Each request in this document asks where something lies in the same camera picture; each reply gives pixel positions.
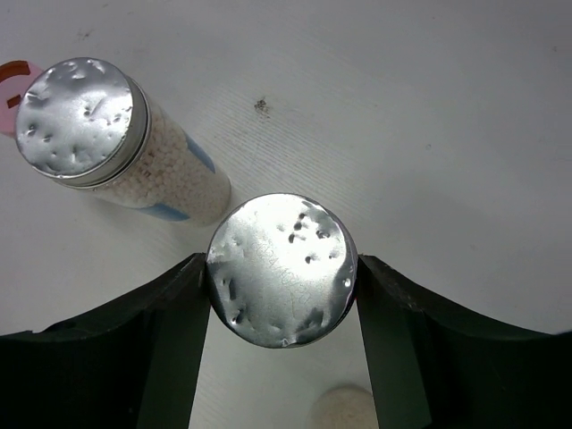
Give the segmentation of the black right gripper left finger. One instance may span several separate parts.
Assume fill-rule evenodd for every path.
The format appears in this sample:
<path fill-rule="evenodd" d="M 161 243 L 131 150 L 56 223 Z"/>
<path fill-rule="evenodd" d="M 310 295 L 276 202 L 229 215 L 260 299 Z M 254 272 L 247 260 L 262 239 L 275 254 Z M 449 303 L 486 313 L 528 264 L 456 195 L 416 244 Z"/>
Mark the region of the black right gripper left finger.
<path fill-rule="evenodd" d="M 205 257 L 42 332 L 1 339 L 4 428 L 185 428 L 210 304 Z"/>

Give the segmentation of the silver lid jar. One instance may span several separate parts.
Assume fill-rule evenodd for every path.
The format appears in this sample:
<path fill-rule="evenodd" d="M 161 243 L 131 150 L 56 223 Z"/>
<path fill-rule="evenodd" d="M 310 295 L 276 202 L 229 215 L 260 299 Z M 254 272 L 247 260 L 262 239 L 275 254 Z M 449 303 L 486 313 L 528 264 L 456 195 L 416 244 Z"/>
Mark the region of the silver lid jar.
<path fill-rule="evenodd" d="M 252 198 L 206 252 L 211 305 L 244 341 L 288 349 L 321 340 L 354 302 L 358 252 L 331 210 L 296 194 Z"/>
<path fill-rule="evenodd" d="M 171 222 L 222 217 L 231 182 L 213 158 L 130 76 L 81 57 L 57 63 L 24 92 L 17 148 L 68 189 Z"/>

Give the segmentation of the yellow lid spice shaker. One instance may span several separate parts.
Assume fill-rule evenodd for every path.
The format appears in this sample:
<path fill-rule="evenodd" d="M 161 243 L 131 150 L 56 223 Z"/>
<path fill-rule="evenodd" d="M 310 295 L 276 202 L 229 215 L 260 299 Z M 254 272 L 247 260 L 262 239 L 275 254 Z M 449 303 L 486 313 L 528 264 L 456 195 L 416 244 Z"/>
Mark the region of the yellow lid spice shaker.
<path fill-rule="evenodd" d="M 306 428 L 378 429 L 372 393 L 348 385 L 327 391 L 311 407 Z"/>

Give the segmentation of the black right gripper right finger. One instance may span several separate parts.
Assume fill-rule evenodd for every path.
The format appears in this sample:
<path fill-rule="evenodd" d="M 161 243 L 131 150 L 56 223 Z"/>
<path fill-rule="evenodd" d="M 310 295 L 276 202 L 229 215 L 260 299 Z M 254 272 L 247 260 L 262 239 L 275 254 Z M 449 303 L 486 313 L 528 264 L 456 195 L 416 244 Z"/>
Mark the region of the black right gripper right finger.
<path fill-rule="evenodd" d="M 480 315 L 372 256 L 357 309 L 382 428 L 570 427 L 569 332 Z"/>

